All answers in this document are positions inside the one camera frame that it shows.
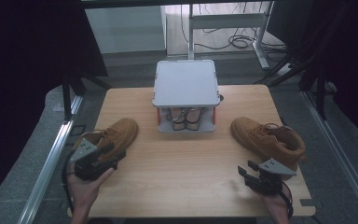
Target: metal frame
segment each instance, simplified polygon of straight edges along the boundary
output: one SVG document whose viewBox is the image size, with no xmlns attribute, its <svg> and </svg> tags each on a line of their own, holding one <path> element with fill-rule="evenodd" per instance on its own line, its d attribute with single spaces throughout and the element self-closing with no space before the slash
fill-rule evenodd
<svg viewBox="0 0 358 224">
<path fill-rule="evenodd" d="M 348 181 L 350 182 L 353 191 L 358 198 L 358 174 L 356 170 L 354 169 L 354 167 L 351 164 L 351 161 L 348 159 L 347 155 L 345 154 L 341 144 L 336 139 L 333 131 L 330 129 L 330 126 L 328 125 L 327 121 L 321 118 L 317 109 L 315 109 L 315 103 L 313 101 L 311 93 L 309 91 L 302 91 L 301 93 L 307 103 L 310 113 L 312 114 L 320 130 L 322 131 L 325 140 L 330 146 L 330 149 L 333 152 L 334 156 L 336 157 L 339 166 L 341 167 L 344 175 L 347 177 Z"/>
<path fill-rule="evenodd" d="M 69 133 L 72 130 L 77 111 L 82 101 L 82 97 L 76 96 L 74 101 L 72 102 L 73 116 L 70 120 L 65 121 L 61 126 L 57 138 L 51 148 L 51 151 L 48 154 L 48 158 L 46 159 L 46 162 L 43 165 L 43 168 L 40 172 L 39 177 L 36 180 L 36 183 L 34 184 L 34 188 L 27 200 L 27 203 L 22 210 L 18 223 L 33 223 L 34 217 L 48 188 L 48 183 L 50 182 L 50 179 L 62 154 L 62 149 L 64 148 L 65 142 L 69 136 Z"/>
<path fill-rule="evenodd" d="M 268 8 L 264 13 L 235 14 L 235 15 L 204 15 L 194 16 L 193 5 L 189 6 L 188 20 L 188 59 L 194 60 L 194 38 L 193 31 L 197 29 L 218 28 L 250 28 L 258 27 L 257 40 L 252 44 L 258 61 L 263 70 L 269 69 L 269 63 L 261 50 L 261 43 L 269 22 L 269 15 L 273 2 L 268 2 Z"/>
</svg>

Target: aluminum rail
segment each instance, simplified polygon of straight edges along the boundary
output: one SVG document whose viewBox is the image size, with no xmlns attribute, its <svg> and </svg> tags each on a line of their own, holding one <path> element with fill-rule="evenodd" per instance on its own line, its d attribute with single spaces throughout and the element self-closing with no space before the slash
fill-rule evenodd
<svg viewBox="0 0 358 224">
<path fill-rule="evenodd" d="M 345 154 L 341 144 L 336 139 L 333 131 L 330 129 L 326 120 L 323 120 L 319 115 L 318 111 L 315 109 L 315 103 L 312 99 L 312 96 L 308 91 L 301 92 L 304 99 L 307 102 L 307 106 L 312 114 L 313 118 L 315 119 L 316 123 L 318 124 L 319 128 L 321 129 L 324 138 L 326 139 L 327 143 L 330 146 L 336 160 L 341 167 L 344 175 L 347 177 L 348 181 L 350 182 L 354 193 L 358 198 L 358 174 L 354 167 L 351 164 L 351 161 L 348 159 L 347 155 Z"/>
<path fill-rule="evenodd" d="M 48 183 L 50 182 L 50 179 L 57 166 L 58 160 L 60 159 L 62 149 L 64 148 L 65 142 L 69 136 L 69 133 L 72 130 L 77 111 L 82 101 L 82 97 L 75 96 L 75 99 L 72 102 L 71 106 L 73 116 L 68 122 L 65 122 L 61 126 L 58 135 L 54 141 L 54 144 L 51 148 L 51 151 L 46 158 L 46 162 L 43 165 L 43 168 L 39 174 L 39 177 L 36 180 L 36 183 L 34 184 L 34 188 L 27 200 L 26 205 L 24 206 L 24 209 L 22 210 L 18 223 L 25 224 L 34 222 L 34 217 L 43 200 L 46 189 L 48 188 Z"/>
<path fill-rule="evenodd" d="M 264 2 L 265 0 L 243 0 L 242 2 Z M 82 0 L 82 1 L 62 1 L 49 2 L 51 7 L 81 7 L 109 8 L 109 7 L 152 7 L 152 6 L 171 6 L 171 5 L 194 5 L 194 4 L 214 4 L 232 3 L 232 0 Z"/>
</svg>

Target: brown boot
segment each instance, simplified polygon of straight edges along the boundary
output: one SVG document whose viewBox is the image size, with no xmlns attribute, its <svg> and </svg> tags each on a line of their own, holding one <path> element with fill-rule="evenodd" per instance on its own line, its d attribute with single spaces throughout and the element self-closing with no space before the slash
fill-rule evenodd
<svg viewBox="0 0 358 224">
<path fill-rule="evenodd" d="M 106 130 L 95 130 L 93 133 L 83 133 L 75 142 L 76 149 L 83 138 L 95 145 L 103 154 L 99 161 L 104 162 L 125 153 L 138 135 L 138 124 L 134 119 L 120 119 Z"/>
<path fill-rule="evenodd" d="M 241 117 L 231 123 L 231 133 L 243 147 L 257 153 L 263 161 L 270 158 L 293 171 L 298 160 L 305 160 L 305 144 L 294 130 L 277 124 L 260 124 Z"/>
</svg>

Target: human hand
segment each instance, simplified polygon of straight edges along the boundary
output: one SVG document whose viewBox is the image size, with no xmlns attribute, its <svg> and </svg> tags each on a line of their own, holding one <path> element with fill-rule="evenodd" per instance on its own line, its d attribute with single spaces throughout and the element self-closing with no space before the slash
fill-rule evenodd
<svg viewBox="0 0 358 224">
<path fill-rule="evenodd" d="M 101 184 L 113 173 L 114 169 L 106 170 L 94 181 L 84 181 L 75 174 L 67 176 L 68 187 L 73 197 L 74 213 L 71 223 L 86 223 L 92 204 L 98 197 Z"/>
<path fill-rule="evenodd" d="M 260 196 L 268 212 L 271 214 L 272 219 L 276 224 L 288 224 L 288 208 L 284 199 L 279 195 L 263 195 L 254 190 L 258 196 Z M 289 199 L 292 200 L 292 194 L 287 185 L 282 184 L 282 193 Z"/>
</svg>

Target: wooden table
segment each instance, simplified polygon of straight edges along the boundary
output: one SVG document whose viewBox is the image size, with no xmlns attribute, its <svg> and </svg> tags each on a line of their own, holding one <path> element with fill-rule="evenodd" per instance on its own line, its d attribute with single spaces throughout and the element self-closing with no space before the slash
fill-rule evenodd
<svg viewBox="0 0 358 224">
<path fill-rule="evenodd" d="M 231 136 L 229 126 L 245 116 L 281 124 L 264 85 L 219 86 L 224 101 L 216 108 L 213 133 L 160 133 L 153 88 L 111 89 L 96 129 L 121 118 L 138 122 L 139 133 L 118 170 L 102 185 L 90 217 L 262 217 L 267 210 L 238 174 L 237 166 L 257 175 L 247 161 L 260 163 Z M 313 206 L 301 171 L 286 181 L 294 198 L 294 216 L 312 216 Z"/>
</svg>

